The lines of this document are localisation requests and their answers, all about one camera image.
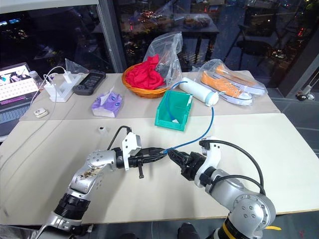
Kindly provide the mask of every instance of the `blue cable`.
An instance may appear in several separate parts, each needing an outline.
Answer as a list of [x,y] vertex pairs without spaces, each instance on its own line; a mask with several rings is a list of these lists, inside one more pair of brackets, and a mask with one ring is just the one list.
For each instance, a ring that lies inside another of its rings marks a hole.
[[168,148],[168,149],[164,150],[163,153],[164,153],[164,154],[167,154],[167,151],[170,150],[170,149],[176,149],[176,148],[179,148],[179,147],[182,147],[182,146],[185,146],[185,145],[194,143],[194,142],[196,142],[196,141],[199,141],[201,138],[203,138],[203,137],[209,132],[209,130],[210,130],[212,124],[213,124],[213,120],[214,120],[214,108],[213,108],[213,107],[211,108],[211,112],[212,112],[212,115],[211,115],[210,124],[209,124],[208,129],[206,130],[206,132],[205,132],[201,137],[198,137],[197,139],[192,140],[192,141],[190,141],[190,142],[180,144],[180,145],[175,146],[175,147],[173,147],[173,148]]
[[180,81],[180,82],[177,82],[177,83],[175,83],[174,85],[172,85],[172,87],[168,90],[168,92],[167,92],[167,95],[166,95],[166,108],[167,108],[167,112],[168,112],[168,114],[169,114],[169,117],[170,117],[170,120],[171,121],[173,121],[173,120],[175,120],[176,118],[171,114],[171,112],[169,111],[169,108],[168,108],[168,96],[169,96],[169,91],[171,90],[171,89],[173,89],[175,86],[178,86],[180,83],[187,83],[187,81]]

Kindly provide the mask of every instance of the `wicker basket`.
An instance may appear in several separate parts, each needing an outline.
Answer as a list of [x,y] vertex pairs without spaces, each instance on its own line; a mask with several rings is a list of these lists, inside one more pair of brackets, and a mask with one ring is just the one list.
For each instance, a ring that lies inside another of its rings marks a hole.
[[122,75],[122,82],[123,84],[131,91],[133,91],[137,96],[141,98],[147,98],[147,99],[154,99],[154,98],[159,98],[162,97],[167,91],[166,88],[161,88],[157,90],[145,90],[145,89],[140,89],[140,88],[135,88],[132,87],[127,81],[126,81],[126,75],[129,71],[133,70],[133,68],[137,65],[131,66],[128,69],[125,70],[125,72]]

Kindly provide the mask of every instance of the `window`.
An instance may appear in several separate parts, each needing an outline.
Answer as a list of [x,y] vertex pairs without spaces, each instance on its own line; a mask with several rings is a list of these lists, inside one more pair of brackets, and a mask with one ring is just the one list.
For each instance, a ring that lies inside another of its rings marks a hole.
[[0,67],[26,62],[39,75],[65,65],[113,73],[96,5],[0,14]]
[[128,66],[151,41],[182,31],[183,71],[221,59],[277,87],[318,29],[319,0],[116,0]]

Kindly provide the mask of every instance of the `teal plastic bin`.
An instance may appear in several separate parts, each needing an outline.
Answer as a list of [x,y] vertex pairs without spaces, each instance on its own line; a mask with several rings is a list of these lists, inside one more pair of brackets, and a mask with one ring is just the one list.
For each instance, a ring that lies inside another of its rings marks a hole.
[[[191,94],[166,91],[156,111],[155,125],[184,131],[191,102]],[[169,112],[177,119],[178,123],[172,122],[167,106]]]

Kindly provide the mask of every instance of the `white table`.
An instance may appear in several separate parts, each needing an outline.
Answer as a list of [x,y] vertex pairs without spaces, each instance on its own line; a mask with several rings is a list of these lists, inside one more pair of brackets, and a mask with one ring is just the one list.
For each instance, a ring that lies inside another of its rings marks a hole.
[[[86,156],[97,148],[106,148],[123,124],[131,126],[133,132],[141,136],[143,147],[167,148],[200,136],[209,121],[207,116],[190,117],[186,131],[180,132],[154,126],[154,118],[50,120],[10,159],[0,174],[0,224],[42,224],[57,206]],[[0,146],[0,165],[42,123],[36,120],[19,122]],[[109,133],[100,135],[97,131],[100,126],[106,126]],[[124,135],[124,132],[119,135],[114,146],[120,145]],[[267,196],[277,213],[319,210],[319,160],[285,115],[216,116],[209,135],[237,144],[255,157],[264,174]],[[200,147],[193,143],[180,150],[200,152]],[[220,167],[229,173],[258,180],[249,159],[227,146],[222,147]],[[143,169],[144,179],[139,179],[136,168],[106,175],[84,222],[227,215],[227,210],[203,189],[183,178],[179,167],[167,157]],[[249,182],[244,183],[258,190]]]
[[[196,73],[183,73],[194,79]],[[123,96],[124,104],[120,109],[117,118],[154,118],[156,109],[160,104],[161,98],[157,99],[142,99],[128,90],[122,83],[122,74],[108,74],[108,78],[96,89],[91,96],[78,96],[73,94],[66,103],[56,103],[53,120],[86,120],[86,119],[102,119],[93,115],[91,105],[95,99],[103,92],[109,91],[114,86],[114,91]],[[46,91],[43,91],[34,101],[29,111],[20,118],[20,120],[39,120],[33,114],[33,111],[40,107],[46,108],[49,112],[52,111],[53,102],[49,99]],[[230,104],[223,99],[220,99],[215,106],[216,115],[238,115],[238,114],[260,114],[260,113],[280,113],[268,95],[257,97],[254,99],[252,106],[243,107]],[[192,110],[190,116],[209,116],[211,110],[203,102],[193,99]]]

